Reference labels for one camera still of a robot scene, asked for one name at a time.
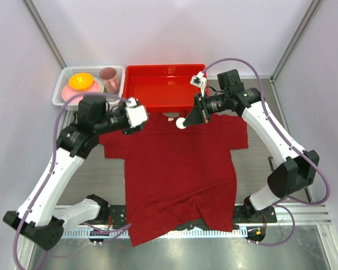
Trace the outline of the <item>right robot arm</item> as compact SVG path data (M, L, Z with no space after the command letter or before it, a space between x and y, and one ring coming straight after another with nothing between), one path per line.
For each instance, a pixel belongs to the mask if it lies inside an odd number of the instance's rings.
M310 186L315 177L319 156L298 144L273 116L262 94L256 88L245 88L238 70L217 75L221 93L206 94L207 79L199 72L190 80L200 88L194 96L194 106L186 118L176 121L178 128L207 124L215 113L235 112L261 138L272 155L276 168L267 178L266 185L245 198L243 215L249 222L258 221L274 203Z

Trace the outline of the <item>red t-shirt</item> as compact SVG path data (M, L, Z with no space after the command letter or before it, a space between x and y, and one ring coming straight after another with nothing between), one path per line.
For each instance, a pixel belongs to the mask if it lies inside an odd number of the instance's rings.
M247 124L237 116L212 116L208 124L179 129L151 114L144 129L104 134L107 159L124 160L126 219L133 246L202 219L230 232L237 193L233 150L248 147Z

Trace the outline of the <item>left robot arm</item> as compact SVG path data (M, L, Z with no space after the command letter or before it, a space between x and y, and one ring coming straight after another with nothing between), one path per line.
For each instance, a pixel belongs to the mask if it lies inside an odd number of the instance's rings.
M55 209L69 180L84 163L99 137L109 132L132 134L148 121L144 105L133 97L120 98L111 111L105 93L84 94L78 104L76 119L62 130L54 126L51 160L32 193L17 211L8 211L3 221L45 251L52 249L63 233L87 221L103 224L110 207L97 195L63 211Z

